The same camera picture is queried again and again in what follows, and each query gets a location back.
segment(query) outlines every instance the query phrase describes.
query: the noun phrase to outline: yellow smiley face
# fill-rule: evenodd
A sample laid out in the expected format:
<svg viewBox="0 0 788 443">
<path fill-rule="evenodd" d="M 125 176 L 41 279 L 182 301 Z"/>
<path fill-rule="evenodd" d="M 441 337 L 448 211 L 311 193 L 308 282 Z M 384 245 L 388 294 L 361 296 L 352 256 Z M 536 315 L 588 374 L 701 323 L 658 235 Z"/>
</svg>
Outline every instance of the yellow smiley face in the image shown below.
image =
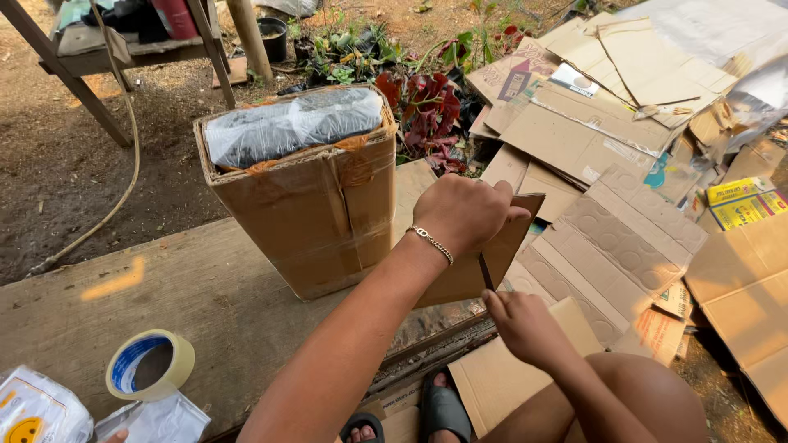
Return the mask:
<svg viewBox="0 0 788 443">
<path fill-rule="evenodd" d="M 6 433 L 3 443 L 35 443 L 41 430 L 40 417 L 27 417 Z"/>
</svg>

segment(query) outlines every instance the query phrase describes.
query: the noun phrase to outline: tape roll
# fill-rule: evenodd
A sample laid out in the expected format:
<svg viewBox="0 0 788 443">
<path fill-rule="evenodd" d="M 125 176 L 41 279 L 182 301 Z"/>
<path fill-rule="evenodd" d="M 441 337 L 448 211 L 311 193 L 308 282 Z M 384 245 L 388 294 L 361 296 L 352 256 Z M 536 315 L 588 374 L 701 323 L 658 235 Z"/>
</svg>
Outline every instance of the tape roll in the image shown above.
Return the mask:
<svg viewBox="0 0 788 443">
<path fill-rule="evenodd" d="M 167 342 L 173 346 L 173 360 L 167 371 L 154 384 L 137 390 L 134 375 L 139 362 L 153 348 Z M 135 335 L 115 352 L 106 368 L 106 387 L 112 395 L 123 400 L 161 400 L 186 382 L 194 365 L 195 349 L 191 343 L 169 331 L 151 329 Z"/>
</svg>

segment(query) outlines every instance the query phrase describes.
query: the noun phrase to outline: foot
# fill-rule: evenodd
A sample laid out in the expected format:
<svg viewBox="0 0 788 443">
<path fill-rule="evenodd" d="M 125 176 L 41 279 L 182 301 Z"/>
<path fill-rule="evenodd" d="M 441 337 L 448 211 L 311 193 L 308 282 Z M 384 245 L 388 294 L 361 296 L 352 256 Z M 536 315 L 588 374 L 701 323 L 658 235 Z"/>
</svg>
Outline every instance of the foot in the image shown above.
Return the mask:
<svg viewBox="0 0 788 443">
<path fill-rule="evenodd" d="M 439 372 L 433 378 L 433 385 L 448 388 L 446 374 Z M 429 443 L 459 443 L 459 438 L 450 430 L 437 430 L 429 435 Z"/>
<path fill-rule="evenodd" d="M 360 443 L 361 441 L 373 440 L 374 438 L 375 431 L 372 429 L 372 426 L 364 425 L 361 426 L 361 429 L 357 427 L 351 429 L 350 437 L 348 437 L 348 441 L 345 443 Z"/>
</svg>

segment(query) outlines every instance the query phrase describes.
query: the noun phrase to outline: red cylinder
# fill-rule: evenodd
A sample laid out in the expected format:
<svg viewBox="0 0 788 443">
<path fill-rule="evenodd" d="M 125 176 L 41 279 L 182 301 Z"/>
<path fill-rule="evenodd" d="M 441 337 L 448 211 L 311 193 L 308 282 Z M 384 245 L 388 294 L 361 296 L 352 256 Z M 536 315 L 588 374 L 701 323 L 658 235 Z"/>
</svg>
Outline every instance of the red cylinder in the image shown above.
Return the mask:
<svg viewBox="0 0 788 443">
<path fill-rule="evenodd" d="M 186 40 L 198 35 L 185 0 L 151 0 L 158 17 L 174 40 Z"/>
</svg>

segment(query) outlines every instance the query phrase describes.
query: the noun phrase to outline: soil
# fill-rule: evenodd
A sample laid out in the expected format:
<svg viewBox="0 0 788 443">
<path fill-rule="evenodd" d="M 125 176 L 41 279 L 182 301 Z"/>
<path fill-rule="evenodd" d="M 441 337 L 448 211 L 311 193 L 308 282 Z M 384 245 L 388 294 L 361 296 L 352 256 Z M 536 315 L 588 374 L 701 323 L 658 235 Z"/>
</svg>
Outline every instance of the soil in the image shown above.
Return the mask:
<svg viewBox="0 0 788 443">
<path fill-rule="evenodd" d="M 635 2 L 616 0 L 602 6 L 616 9 Z M 20 4 L 48 33 L 54 19 L 48 6 L 39 0 L 20 0 Z M 479 25 L 467 0 L 441 0 L 425 13 L 412 12 L 419 4 L 343 0 L 335 10 L 341 8 L 346 20 L 354 23 L 386 21 L 390 36 L 405 51 L 419 54 Z M 539 35 L 563 15 L 566 5 L 565 0 L 505 0 L 489 20 L 498 23 L 509 15 L 512 24 L 525 25 Z M 331 15 L 326 6 L 303 20 L 302 27 L 324 26 Z M 220 20 L 227 21 L 221 13 Z M 223 31 L 230 54 L 235 33 L 231 28 Z M 292 57 L 292 45 L 289 51 Z M 0 285 L 19 281 L 31 267 L 91 228 L 119 200 L 132 177 L 133 150 L 117 146 L 60 80 L 38 67 L 37 60 L 33 49 L 0 16 Z M 284 67 L 292 69 L 293 64 Z M 225 110 L 220 90 L 210 88 L 210 62 L 182 61 L 126 73 L 133 84 L 139 83 L 132 93 L 141 146 L 137 185 L 107 225 L 59 266 L 229 216 L 205 184 L 192 133 L 196 118 Z M 302 81 L 291 70 L 274 73 L 272 84 L 234 87 L 236 100 L 254 103 Z M 85 80 L 129 130 L 112 76 Z M 778 175 L 788 184 L 786 163 Z M 701 396 L 710 441 L 785 441 L 785 431 L 774 423 L 746 378 L 728 377 L 720 372 L 721 367 L 726 374 L 738 374 L 713 330 L 693 336 L 687 360 L 673 365 Z"/>
</svg>

